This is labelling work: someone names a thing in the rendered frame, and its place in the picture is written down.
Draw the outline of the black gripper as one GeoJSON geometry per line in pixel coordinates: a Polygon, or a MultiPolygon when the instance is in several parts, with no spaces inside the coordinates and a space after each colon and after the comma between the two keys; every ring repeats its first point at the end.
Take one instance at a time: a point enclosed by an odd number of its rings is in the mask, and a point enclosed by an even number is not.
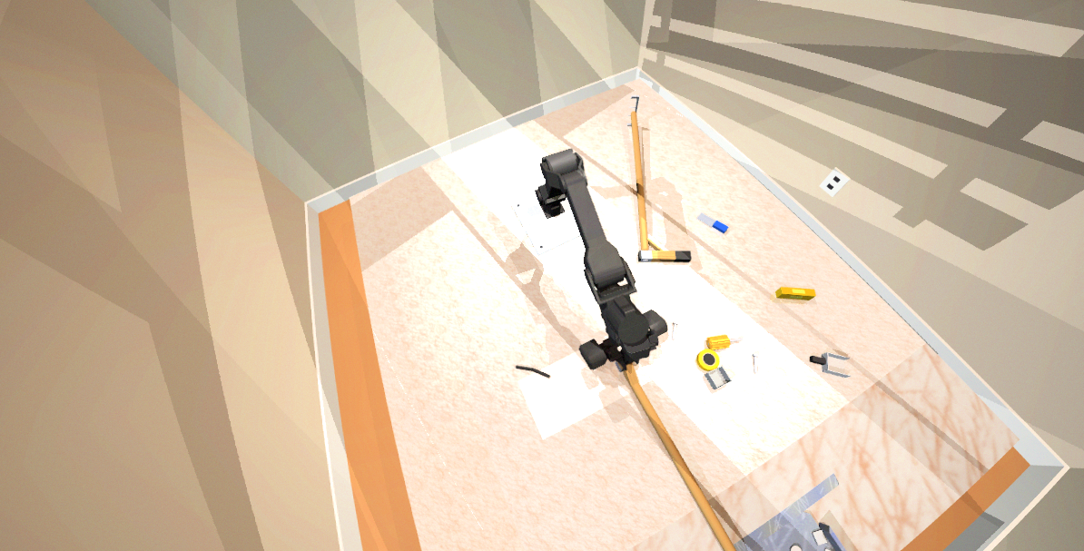
{"type": "MultiPolygon", "coordinates": [[[[658,335],[661,335],[668,331],[668,323],[666,323],[663,317],[661,317],[659,313],[655,312],[654,310],[648,310],[643,313],[645,320],[647,320],[649,323],[649,329],[657,330],[658,335]]],[[[603,317],[601,318],[604,322],[604,325],[606,326],[605,331],[606,334],[608,335],[608,338],[602,339],[601,344],[597,344],[596,339],[588,339],[585,344],[580,345],[579,348],[581,353],[580,355],[582,359],[585,359],[588,367],[593,370],[599,368],[601,366],[605,366],[607,359],[610,362],[618,361],[619,366],[624,367],[625,369],[624,354],[618,350],[618,346],[621,346],[621,344],[616,345],[615,341],[616,332],[611,328],[608,320],[604,320],[603,317]]]]}

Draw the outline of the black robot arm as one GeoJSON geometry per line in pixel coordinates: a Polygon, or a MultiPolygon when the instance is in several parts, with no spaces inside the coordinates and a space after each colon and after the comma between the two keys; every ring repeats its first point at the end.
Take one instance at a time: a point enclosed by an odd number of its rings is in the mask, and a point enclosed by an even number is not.
{"type": "Polygon", "coordinates": [[[602,317],[608,320],[615,333],[616,345],[621,344],[625,360],[636,362],[648,359],[657,349],[657,330],[649,330],[644,313],[631,302],[636,293],[629,265],[618,248],[606,239],[596,205],[588,190],[585,159],[572,148],[542,157],[541,172],[546,178],[538,185],[535,196],[546,219],[565,213],[560,201],[569,202],[580,236],[585,244],[585,277],[593,297],[601,307],[602,317]],[[624,281],[625,286],[618,286],[624,281]]]}

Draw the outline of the yellow rectangular block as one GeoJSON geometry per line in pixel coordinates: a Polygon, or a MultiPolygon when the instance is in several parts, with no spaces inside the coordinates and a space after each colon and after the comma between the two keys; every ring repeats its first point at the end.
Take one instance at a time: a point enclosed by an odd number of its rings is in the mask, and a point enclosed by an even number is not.
{"type": "Polygon", "coordinates": [[[776,298],[788,300],[811,300],[816,297],[815,291],[811,289],[779,289],[775,292],[776,298]]]}

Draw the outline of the black thin bar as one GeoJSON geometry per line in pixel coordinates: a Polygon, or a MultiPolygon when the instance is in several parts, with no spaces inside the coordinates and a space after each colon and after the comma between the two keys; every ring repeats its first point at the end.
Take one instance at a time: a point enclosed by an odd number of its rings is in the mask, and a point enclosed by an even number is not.
{"type": "Polygon", "coordinates": [[[546,379],[551,377],[551,374],[546,374],[546,372],[542,372],[542,371],[540,371],[540,370],[538,370],[538,369],[533,369],[533,368],[530,368],[530,367],[524,367],[524,366],[515,366],[515,369],[526,369],[526,370],[531,370],[531,371],[533,371],[533,372],[535,372],[535,373],[538,373],[538,374],[542,374],[542,376],[544,376],[544,377],[546,377],[546,379]]]}

